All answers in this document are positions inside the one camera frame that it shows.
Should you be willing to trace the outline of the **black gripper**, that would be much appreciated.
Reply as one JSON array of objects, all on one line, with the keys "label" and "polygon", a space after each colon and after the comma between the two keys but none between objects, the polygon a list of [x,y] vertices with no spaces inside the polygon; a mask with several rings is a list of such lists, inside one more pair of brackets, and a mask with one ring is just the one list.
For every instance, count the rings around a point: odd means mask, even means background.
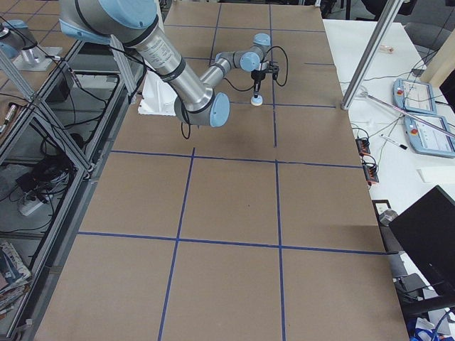
[{"label": "black gripper", "polygon": [[260,98],[261,95],[259,93],[259,88],[261,86],[261,82],[265,79],[266,72],[264,70],[253,70],[251,72],[251,78],[253,79],[253,97]]}]

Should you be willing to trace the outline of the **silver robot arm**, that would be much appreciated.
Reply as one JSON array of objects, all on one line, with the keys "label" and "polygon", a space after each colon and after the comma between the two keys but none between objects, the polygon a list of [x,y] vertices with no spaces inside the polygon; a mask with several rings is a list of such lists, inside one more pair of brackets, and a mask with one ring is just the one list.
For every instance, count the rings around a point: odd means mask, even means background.
[{"label": "silver robot arm", "polygon": [[227,122],[230,100],[215,86],[232,69],[257,70],[271,46],[269,35],[258,33],[249,49],[217,54],[197,76],[159,28],[155,1],[61,1],[60,27],[78,40],[108,45],[116,37],[125,48],[134,49],[177,94],[176,116],[196,126],[220,127]]}]

